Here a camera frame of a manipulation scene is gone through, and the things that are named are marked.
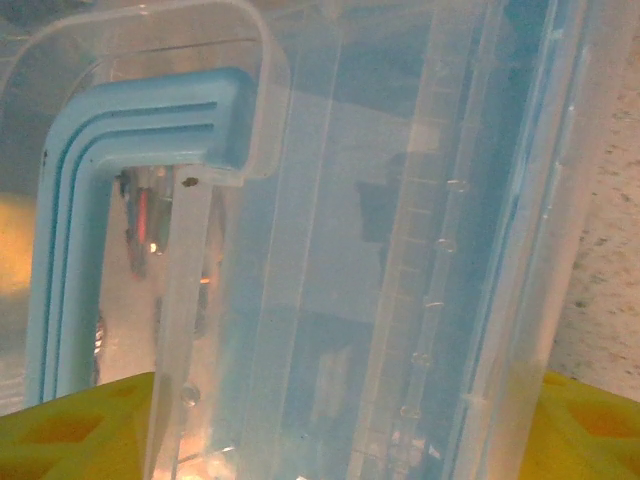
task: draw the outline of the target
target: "clear plastic container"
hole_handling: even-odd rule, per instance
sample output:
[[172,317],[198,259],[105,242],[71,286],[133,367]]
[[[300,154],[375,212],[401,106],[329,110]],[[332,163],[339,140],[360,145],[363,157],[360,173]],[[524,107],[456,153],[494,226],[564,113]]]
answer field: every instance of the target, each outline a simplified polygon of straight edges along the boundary
[[26,404],[155,370],[147,478],[515,478],[640,5],[74,8],[0,64]]

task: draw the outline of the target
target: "transparent plastic wall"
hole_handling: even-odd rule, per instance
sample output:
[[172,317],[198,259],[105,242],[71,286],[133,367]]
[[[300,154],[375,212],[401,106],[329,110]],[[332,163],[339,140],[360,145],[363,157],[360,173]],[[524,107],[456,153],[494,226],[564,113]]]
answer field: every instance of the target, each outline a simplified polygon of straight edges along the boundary
[[38,191],[26,402],[156,370],[147,478],[515,478],[637,9],[8,19],[2,189]]

